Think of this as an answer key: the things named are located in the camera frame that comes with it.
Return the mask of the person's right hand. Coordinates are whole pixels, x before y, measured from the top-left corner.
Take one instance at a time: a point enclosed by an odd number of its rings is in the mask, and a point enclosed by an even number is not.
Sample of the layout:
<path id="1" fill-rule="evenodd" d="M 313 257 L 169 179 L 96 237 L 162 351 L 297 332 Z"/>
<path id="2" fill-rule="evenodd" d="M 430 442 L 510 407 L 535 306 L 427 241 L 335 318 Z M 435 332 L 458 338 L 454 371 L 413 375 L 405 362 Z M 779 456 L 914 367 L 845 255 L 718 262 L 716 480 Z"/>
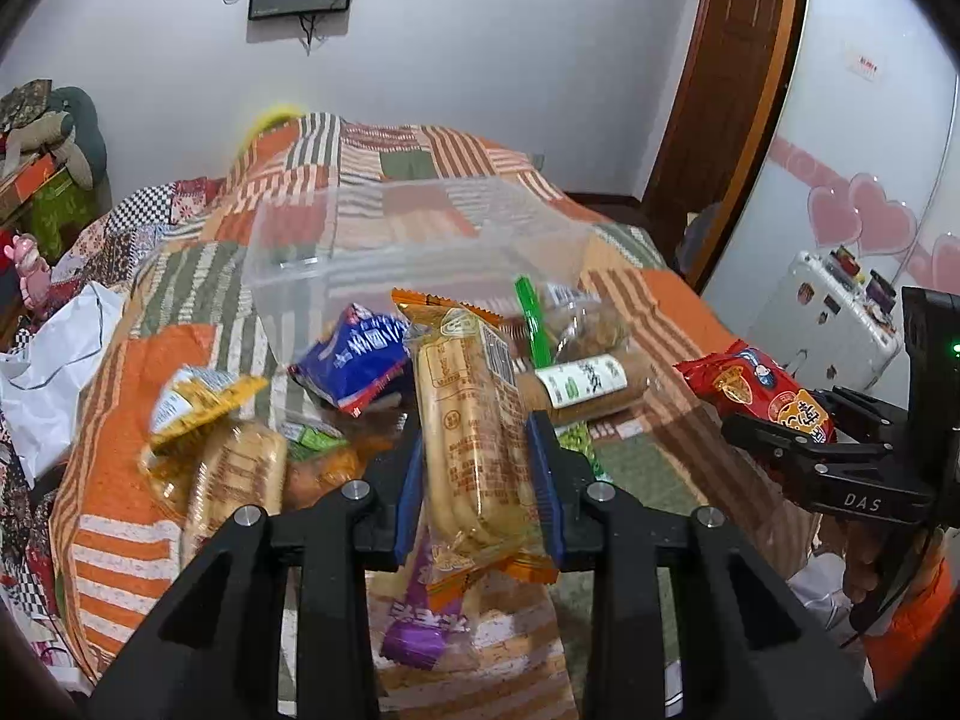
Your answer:
<path id="1" fill-rule="evenodd" d="M 841 525 L 844 535 L 843 592 L 855 604 L 866 600 L 867 595 L 877 589 L 878 573 L 875 570 L 884 534 L 876 523 L 850 520 Z M 921 557 L 916 575 L 911 585 L 903 592 L 903 600 L 913 600 L 924 593 L 939 574 L 940 562 L 944 559 L 944 532 L 937 528 L 931 536 L 918 536 L 913 553 Z"/>

